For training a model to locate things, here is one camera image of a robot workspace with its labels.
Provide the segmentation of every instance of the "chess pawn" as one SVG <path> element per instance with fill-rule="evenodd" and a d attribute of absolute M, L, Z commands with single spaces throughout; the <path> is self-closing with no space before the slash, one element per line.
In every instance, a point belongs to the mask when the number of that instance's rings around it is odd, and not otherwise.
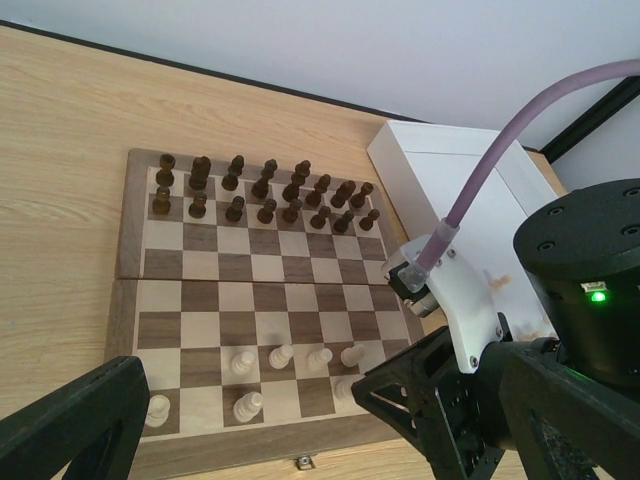
<path fill-rule="evenodd" d="M 327 193 L 327 189 L 329 188 L 329 184 L 331 183 L 331 175 L 327 175 L 326 173 L 321 176 L 316 184 L 313 186 L 313 191 L 309 192 L 304 199 L 307 205 L 311 205 L 312 207 L 317 207 L 320 205 L 322 201 L 322 194 Z"/>
<path fill-rule="evenodd" d="M 242 208 L 244 207 L 244 198 L 233 197 L 231 205 L 227 208 L 225 218 L 230 222 L 239 222 L 242 218 Z"/>
<path fill-rule="evenodd" d="M 189 205 L 189 215 L 193 218 L 202 218 L 207 213 L 207 195 L 204 192 L 196 192 L 193 196 L 193 202 Z"/>
<path fill-rule="evenodd" d="M 264 201 L 264 206 L 258 210 L 258 221 L 260 223 L 268 224 L 273 221 L 273 212 L 276 211 L 278 203 L 273 198 L 267 198 Z"/>
<path fill-rule="evenodd" d="M 373 208 L 369 211 L 369 213 L 367 213 L 366 217 L 363 217 L 360 220 L 360 223 L 358 225 L 360 225 L 360 228 L 362 230 L 364 230 L 365 232 L 368 232 L 373 228 L 373 222 L 375 222 L 379 216 L 380 216 L 380 210 L 378 210 L 377 208 Z"/>
<path fill-rule="evenodd" d="M 318 210 L 318 213 L 316 213 L 313 217 L 311 217 L 311 220 L 309 220 L 309 224 L 313 228 L 320 230 L 324 228 L 324 226 L 327 224 L 327 218 L 329 218 L 330 214 L 331 214 L 331 209 L 326 205 L 322 206 L 320 207 L 320 210 Z"/>
<path fill-rule="evenodd" d="M 227 169 L 227 174 L 222 177 L 222 188 L 233 192 L 238 188 L 238 177 L 242 175 L 242 169 L 244 168 L 244 157 L 242 155 L 236 155 L 231 160 L 231 165 Z"/>
<path fill-rule="evenodd" d="M 333 223 L 333 230 L 336 233 L 344 233 L 349 229 L 349 224 L 353 220 L 354 214 L 351 210 L 347 210 L 338 220 Z"/>
<path fill-rule="evenodd" d="M 287 223 L 293 223 L 298 219 L 298 212 L 302 208 L 302 202 L 294 198 L 287 208 L 282 212 L 282 219 Z"/>
<path fill-rule="evenodd" d="M 160 155 L 160 170 L 156 173 L 156 183 L 162 187 L 173 185 L 173 167 L 176 166 L 176 157 L 163 153 Z"/>
<path fill-rule="evenodd" d="M 289 344 L 284 344 L 271 351 L 269 354 L 269 365 L 277 370 L 282 370 L 289 365 L 291 357 L 293 357 L 293 347 Z"/>
<path fill-rule="evenodd" d="M 262 410 L 262 394 L 249 392 L 233 405 L 233 416 L 240 423 L 250 422 Z"/>
<path fill-rule="evenodd" d="M 171 202 L 169 201 L 169 187 L 158 187 L 156 190 L 156 198 L 153 199 L 151 210 L 156 215 L 166 215 L 171 210 Z"/>
<path fill-rule="evenodd" d="M 353 197 L 351 197 L 349 203 L 353 208 L 362 208 L 367 196 L 371 195 L 371 192 L 373 192 L 373 184 L 364 182 L 362 184 L 362 187 L 360 187 L 360 193 L 356 193 Z"/>

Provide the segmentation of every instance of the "purple cable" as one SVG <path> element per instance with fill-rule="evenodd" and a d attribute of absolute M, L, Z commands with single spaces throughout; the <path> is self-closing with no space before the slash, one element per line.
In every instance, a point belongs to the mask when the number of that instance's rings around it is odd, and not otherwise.
<path fill-rule="evenodd" d="M 533 119 L 540 115 L 548 106 L 565 95 L 580 90 L 581 88 L 620 77 L 635 76 L 640 76 L 640 59 L 607 63 L 599 67 L 575 73 L 563 78 L 539 93 L 511 119 L 482 156 L 453 204 L 453 207 L 451 207 L 449 215 L 443 219 L 446 226 L 450 227 L 450 230 L 455 230 L 459 227 L 462 218 L 467 213 L 467 210 L 469 210 L 471 203 L 478 195 L 480 188 L 491 173 L 491 170 L 493 170 L 493 167 L 495 167 L 498 160 L 500 160 L 500 157 L 502 157 L 507 148 L 511 146 L 518 138 L 518 135 L 520 135 Z M 438 234 L 438 231 L 434 232 L 425 248 L 418 258 L 416 258 L 416 263 L 426 273 L 430 272 L 438 259 L 447 251 L 450 243 L 451 240 L 442 238 Z"/>

